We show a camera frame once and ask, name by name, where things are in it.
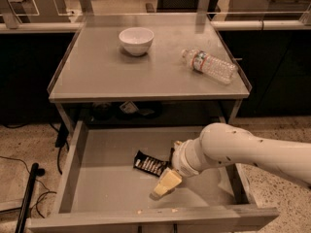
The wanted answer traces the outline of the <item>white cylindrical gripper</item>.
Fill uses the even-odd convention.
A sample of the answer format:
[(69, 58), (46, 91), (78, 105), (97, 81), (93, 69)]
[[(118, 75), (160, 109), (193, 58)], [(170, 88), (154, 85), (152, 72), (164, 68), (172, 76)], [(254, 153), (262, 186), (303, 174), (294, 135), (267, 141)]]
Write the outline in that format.
[(198, 139), (175, 141), (171, 163), (175, 170), (166, 168), (160, 175), (150, 194), (154, 200), (160, 199), (177, 187), (182, 182), (182, 177), (199, 175), (208, 164)]

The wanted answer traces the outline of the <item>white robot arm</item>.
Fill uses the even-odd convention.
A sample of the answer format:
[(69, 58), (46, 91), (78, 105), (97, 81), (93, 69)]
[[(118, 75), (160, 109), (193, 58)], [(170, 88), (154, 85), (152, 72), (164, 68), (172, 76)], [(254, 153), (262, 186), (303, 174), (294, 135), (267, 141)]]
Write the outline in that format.
[(231, 164), (253, 165), (304, 187), (311, 185), (311, 144), (257, 137), (225, 123), (204, 127), (198, 138), (177, 141), (171, 166), (161, 174), (151, 196), (159, 199), (184, 178)]

